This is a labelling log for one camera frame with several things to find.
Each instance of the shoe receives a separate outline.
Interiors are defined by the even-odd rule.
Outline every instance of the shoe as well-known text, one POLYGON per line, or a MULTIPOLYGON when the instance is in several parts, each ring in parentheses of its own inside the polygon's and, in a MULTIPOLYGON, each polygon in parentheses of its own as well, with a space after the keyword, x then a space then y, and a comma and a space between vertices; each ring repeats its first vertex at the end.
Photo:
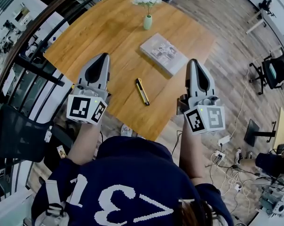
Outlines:
POLYGON ((249 151, 246 155, 246 159, 252 159, 253 152, 249 151))
POLYGON ((235 153, 234 165, 239 165, 241 159, 242 159, 241 148, 238 148, 235 153))
POLYGON ((121 136, 123 137, 131 137, 133 130, 130 129, 126 124, 123 124, 121 127, 121 136))

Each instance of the black office chair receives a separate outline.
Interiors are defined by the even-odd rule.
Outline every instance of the black office chair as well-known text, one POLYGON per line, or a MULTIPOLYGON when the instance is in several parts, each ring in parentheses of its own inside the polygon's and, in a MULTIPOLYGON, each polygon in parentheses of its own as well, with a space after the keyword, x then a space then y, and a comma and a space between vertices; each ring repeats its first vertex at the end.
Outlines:
POLYGON ((52 126, 52 136, 69 147, 73 140, 52 121, 40 124, 20 114, 9 105, 0 110, 0 158, 16 158, 40 162, 45 156, 48 143, 45 135, 52 126))
POLYGON ((271 89, 282 89, 282 85, 277 86, 277 84, 284 81, 284 53, 278 58, 264 59, 262 66, 259 68, 257 68, 253 63, 250 63, 250 66, 255 68, 259 76, 254 80, 249 80, 249 82, 252 83, 255 80, 261 81, 261 92, 259 92, 258 95, 263 94, 263 87, 267 84, 271 89), (270 65, 273 66, 276 72, 276 78, 270 69, 270 65))

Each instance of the gray wood plank floor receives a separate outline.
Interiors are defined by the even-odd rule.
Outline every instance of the gray wood plank floor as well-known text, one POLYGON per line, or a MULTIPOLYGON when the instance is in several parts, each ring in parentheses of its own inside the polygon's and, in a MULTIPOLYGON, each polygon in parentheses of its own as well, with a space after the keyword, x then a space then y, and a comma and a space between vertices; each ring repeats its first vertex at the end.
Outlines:
MULTIPOLYGON (((217 95, 225 106, 226 130, 202 136, 204 161, 206 165, 211 165, 210 157, 212 153, 215 150, 220 150, 220 147, 217 146, 218 139, 231 135, 235 129, 235 121, 240 111, 249 63, 256 60, 255 64, 260 65, 261 57, 266 57, 268 51, 276 47, 279 42, 268 27, 260 26, 249 35, 245 34, 245 31, 251 26, 246 21, 255 12, 253 5, 248 0, 173 0, 172 5, 197 20, 217 37, 205 66, 214 77, 217 95)), ((251 68, 248 79, 255 76, 255 71, 251 68)), ((258 96, 257 92, 259 92, 259 89, 258 83, 249 84, 246 89, 244 106, 237 121, 237 129, 231 141, 223 147, 226 157, 221 162, 221 166, 229 167, 233 164, 235 151, 238 147, 243 149, 244 154, 248 150, 252 150, 254 156, 256 156, 259 152, 268 152, 273 145, 273 140, 270 143, 266 143, 266 138, 264 137, 257 139, 254 148, 249 147, 244 142, 245 132, 250 119, 253 119, 260 126, 261 130, 270 131, 272 129, 272 121, 277 120, 280 107, 284 108, 284 89, 270 90, 267 86, 265 87, 265 94, 258 96)), ((177 140, 176 131, 181 130, 182 124, 183 117, 174 116, 166 125, 157 141, 172 151, 177 140)), ((120 121, 106 113, 102 125, 104 139, 120 135, 121 126, 122 123, 120 121)), ((180 142, 173 154, 174 162, 177 164, 179 161, 180 142)), ((32 168, 29 185, 35 191, 39 188, 37 177, 42 176, 46 179, 49 176, 49 171, 43 167, 43 164, 39 163, 32 168)), ((206 180, 208 183, 211 183, 209 170, 210 167, 207 167, 206 180)), ((221 188, 222 194, 229 190, 230 186, 227 179, 222 185, 225 178, 224 173, 212 166, 211 175, 217 188, 223 186, 221 188)), ((245 181, 247 179, 254 179, 254 177, 241 173, 241 180, 245 181)), ((255 208, 259 206, 258 199, 261 191, 259 188, 252 186, 252 181, 250 180, 244 183, 244 188, 245 194, 249 190, 251 191, 248 199, 243 192, 237 194, 235 189, 230 189, 223 196, 223 199, 230 212, 237 205, 232 214, 238 216, 244 223, 248 223, 256 213, 255 208)))

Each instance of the cluttered desk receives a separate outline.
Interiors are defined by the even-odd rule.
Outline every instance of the cluttered desk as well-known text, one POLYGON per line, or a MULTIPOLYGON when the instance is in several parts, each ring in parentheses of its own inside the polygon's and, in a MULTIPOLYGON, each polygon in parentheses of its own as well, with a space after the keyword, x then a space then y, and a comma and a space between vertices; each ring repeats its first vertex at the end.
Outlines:
POLYGON ((185 91, 186 66, 170 77, 139 47, 159 33, 187 58, 204 63, 215 37, 203 26, 167 3, 153 8, 153 24, 143 29, 144 10, 132 0, 102 0, 76 20, 46 51, 45 58, 73 83, 93 57, 110 55, 112 94, 108 112, 141 136, 156 140, 176 113, 178 96, 185 91), (149 100, 137 91, 140 78, 149 100))

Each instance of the green vase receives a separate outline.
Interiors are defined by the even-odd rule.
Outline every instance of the green vase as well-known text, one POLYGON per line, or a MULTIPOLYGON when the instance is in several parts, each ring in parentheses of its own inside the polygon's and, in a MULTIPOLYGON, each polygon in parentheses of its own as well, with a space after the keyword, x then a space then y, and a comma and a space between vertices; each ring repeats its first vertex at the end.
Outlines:
POLYGON ((149 30, 151 28, 151 25, 152 25, 152 16, 151 15, 147 15, 145 18, 144 18, 144 29, 145 30, 149 30))

